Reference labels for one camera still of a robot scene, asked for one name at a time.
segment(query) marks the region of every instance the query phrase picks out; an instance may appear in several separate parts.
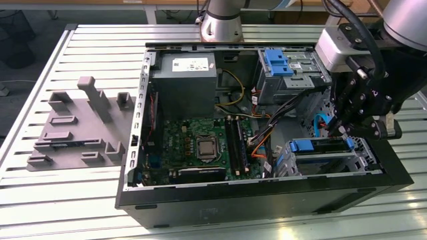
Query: screw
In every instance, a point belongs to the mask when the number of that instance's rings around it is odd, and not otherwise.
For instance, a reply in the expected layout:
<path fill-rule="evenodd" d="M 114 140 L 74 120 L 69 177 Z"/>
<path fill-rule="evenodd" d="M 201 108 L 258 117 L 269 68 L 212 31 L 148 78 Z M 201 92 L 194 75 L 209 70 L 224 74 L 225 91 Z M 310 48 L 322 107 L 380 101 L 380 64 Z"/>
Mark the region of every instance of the screw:
<path fill-rule="evenodd" d="M 367 79 L 368 78 L 367 73 L 361 69 L 357 69 L 356 73 L 358 74 L 361 79 Z"/>

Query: power supply label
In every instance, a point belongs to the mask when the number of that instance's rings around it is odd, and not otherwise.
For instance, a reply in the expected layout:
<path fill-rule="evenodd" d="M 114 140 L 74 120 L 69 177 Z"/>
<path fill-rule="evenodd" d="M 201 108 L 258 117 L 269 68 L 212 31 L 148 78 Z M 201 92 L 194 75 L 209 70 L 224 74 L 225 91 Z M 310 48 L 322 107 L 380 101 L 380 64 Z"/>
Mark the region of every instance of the power supply label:
<path fill-rule="evenodd" d="M 172 72 L 209 71 L 206 57 L 201 58 L 174 58 L 172 60 Z"/>

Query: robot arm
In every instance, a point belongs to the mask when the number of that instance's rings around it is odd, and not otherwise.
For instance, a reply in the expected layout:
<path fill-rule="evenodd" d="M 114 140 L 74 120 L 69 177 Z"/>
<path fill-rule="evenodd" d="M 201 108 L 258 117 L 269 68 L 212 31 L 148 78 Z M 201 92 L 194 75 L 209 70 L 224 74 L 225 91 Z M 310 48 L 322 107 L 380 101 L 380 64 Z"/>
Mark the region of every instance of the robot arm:
<path fill-rule="evenodd" d="M 296 0 L 209 0 L 200 27 L 204 42 L 240 42 L 242 40 L 240 9 L 274 10 Z"/>
<path fill-rule="evenodd" d="M 391 0 L 383 22 L 369 30 L 338 0 L 326 1 L 350 22 L 326 27 L 314 47 L 332 72 L 328 132 L 400 138 L 393 114 L 427 84 L 427 1 Z"/>

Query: ram slot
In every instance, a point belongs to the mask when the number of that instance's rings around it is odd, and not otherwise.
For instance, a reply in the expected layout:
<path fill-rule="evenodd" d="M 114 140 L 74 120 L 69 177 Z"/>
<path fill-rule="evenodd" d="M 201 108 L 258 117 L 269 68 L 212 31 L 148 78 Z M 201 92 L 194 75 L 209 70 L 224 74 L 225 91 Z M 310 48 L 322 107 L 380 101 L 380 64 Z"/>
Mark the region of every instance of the ram slot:
<path fill-rule="evenodd" d="M 246 157 L 246 146 L 245 146 L 245 141 L 244 141 L 244 137 L 242 137 L 242 131 L 241 131 L 238 117 L 236 117 L 233 124 L 234 124 L 234 129 L 236 129 L 236 134 L 237 134 L 236 145 L 237 145 L 237 155 L 238 155 L 238 158 L 237 158 L 238 167 L 240 167 L 240 171 L 242 171 L 244 173 L 248 173 L 249 172 L 249 165 L 248 165 L 248 157 Z"/>
<path fill-rule="evenodd" d="M 226 136 L 226 147 L 228 147 L 228 156 L 229 156 L 229 167 L 230 172 L 238 176 L 240 175 L 240 168 L 238 168 L 238 156 L 237 156 L 237 145 L 234 139 L 234 131 L 233 131 L 233 119 L 230 116 L 225 117 L 224 125 L 225 125 L 225 136 Z"/>

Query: green circuit board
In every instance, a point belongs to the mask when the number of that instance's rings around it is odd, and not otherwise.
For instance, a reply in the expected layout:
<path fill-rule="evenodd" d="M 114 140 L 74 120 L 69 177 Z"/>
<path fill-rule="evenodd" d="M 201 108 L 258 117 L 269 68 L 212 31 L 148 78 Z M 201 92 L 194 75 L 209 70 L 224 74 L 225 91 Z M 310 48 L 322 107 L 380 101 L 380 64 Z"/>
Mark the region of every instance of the green circuit board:
<path fill-rule="evenodd" d="M 240 126 L 244 140 L 252 136 L 250 123 L 248 118 L 240 119 Z M 197 159 L 197 138 L 216 136 L 217 158 L 210 162 Z M 162 154 L 160 157 L 160 169 L 185 167 L 218 167 L 226 170 L 226 180 L 244 180 L 260 178 L 260 164 L 257 159 L 248 155 L 248 173 L 234 175 L 230 170 L 228 144 L 225 135 L 224 118 L 201 118 L 178 121 L 165 121 L 162 132 Z M 152 184 L 169 184 L 165 171 L 150 172 Z"/>

